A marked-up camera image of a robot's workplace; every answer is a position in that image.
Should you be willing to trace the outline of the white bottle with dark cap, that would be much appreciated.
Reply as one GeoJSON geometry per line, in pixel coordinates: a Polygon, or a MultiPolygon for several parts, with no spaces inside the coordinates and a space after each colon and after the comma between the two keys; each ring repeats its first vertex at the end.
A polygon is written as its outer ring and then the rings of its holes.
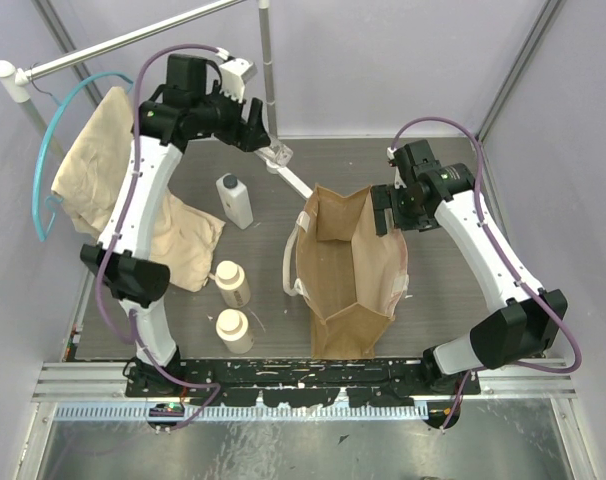
{"type": "Polygon", "coordinates": [[[228,173],[216,181],[216,188],[227,218],[241,230],[248,228],[254,218],[247,186],[228,173]]]}

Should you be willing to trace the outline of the brown canvas tote bag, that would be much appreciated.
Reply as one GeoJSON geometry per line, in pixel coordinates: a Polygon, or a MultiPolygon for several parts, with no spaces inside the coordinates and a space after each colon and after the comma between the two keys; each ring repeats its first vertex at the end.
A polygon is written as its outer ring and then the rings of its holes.
{"type": "Polygon", "coordinates": [[[372,193],[316,186],[287,239],[282,287],[310,309],[315,360],[373,358],[407,292],[404,235],[396,228],[377,235],[372,193]]]}

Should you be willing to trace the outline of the clear glass perfume bottle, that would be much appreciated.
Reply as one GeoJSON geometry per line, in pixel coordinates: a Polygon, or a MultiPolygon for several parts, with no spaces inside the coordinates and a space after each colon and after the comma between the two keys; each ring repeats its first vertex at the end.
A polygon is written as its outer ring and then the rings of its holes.
{"type": "Polygon", "coordinates": [[[264,161],[268,170],[277,170],[288,165],[293,151],[278,139],[272,139],[267,147],[259,148],[255,154],[264,161]]]}

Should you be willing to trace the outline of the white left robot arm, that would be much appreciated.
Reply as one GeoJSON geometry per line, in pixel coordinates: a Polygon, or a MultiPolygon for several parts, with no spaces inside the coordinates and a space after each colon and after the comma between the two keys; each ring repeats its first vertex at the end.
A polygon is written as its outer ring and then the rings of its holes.
{"type": "Polygon", "coordinates": [[[138,359],[154,365],[148,385],[161,396],[177,393],[183,372],[165,314],[170,269],[151,258],[156,215],[177,165],[192,140],[214,137],[243,152],[271,143],[263,103],[245,99],[255,65],[220,50],[220,63],[171,53],[166,80],[138,101],[131,158],[111,217],[95,245],[84,245],[82,262],[95,274],[95,292],[109,288],[133,327],[126,340],[138,359]]]}

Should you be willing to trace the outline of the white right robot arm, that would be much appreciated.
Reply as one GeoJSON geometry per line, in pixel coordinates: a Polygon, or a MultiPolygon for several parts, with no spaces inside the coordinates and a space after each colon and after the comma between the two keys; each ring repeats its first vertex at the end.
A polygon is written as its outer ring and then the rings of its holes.
{"type": "Polygon", "coordinates": [[[472,270],[489,311],[468,333],[424,351],[425,388],[442,394],[461,372],[497,369],[547,350],[567,299],[560,290],[545,289],[518,260],[484,198],[476,195],[469,168],[442,165],[425,140],[390,150],[388,162],[397,171],[394,183],[377,185],[371,193],[377,235],[444,229],[472,270]]]}

